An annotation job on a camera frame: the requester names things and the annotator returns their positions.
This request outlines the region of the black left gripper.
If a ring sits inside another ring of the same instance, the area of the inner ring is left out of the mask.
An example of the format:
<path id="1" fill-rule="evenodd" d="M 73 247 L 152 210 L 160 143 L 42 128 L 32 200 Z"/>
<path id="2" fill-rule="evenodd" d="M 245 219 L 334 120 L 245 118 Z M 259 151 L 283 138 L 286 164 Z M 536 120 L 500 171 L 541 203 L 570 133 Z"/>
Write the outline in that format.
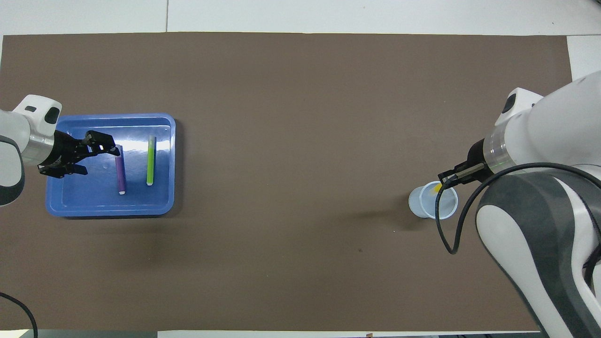
<path id="1" fill-rule="evenodd" d="M 54 145 L 50 154 L 39 164 L 41 175 L 62 179 L 67 175 L 88 175 L 79 161 L 99 154 L 121 155 L 113 137 L 107 133 L 88 131 L 83 139 L 68 133 L 54 131 Z"/>

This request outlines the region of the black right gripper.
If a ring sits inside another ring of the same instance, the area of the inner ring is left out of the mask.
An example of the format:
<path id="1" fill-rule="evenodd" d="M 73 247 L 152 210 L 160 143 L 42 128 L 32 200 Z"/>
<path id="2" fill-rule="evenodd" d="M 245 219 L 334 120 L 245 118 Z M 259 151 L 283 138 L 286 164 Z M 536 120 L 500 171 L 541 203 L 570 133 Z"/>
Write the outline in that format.
<path id="1" fill-rule="evenodd" d="M 441 182 L 441 190 L 448 190 L 460 184 L 472 182 L 483 183 L 493 172 L 485 160 L 484 152 L 485 139 L 481 139 L 473 144 L 468 151 L 467 162 L 462 162 L 452 169 L 438 174 L 438 180 Z M 478 167 L 476 171 L 465 171 L 468 168 Z"/>

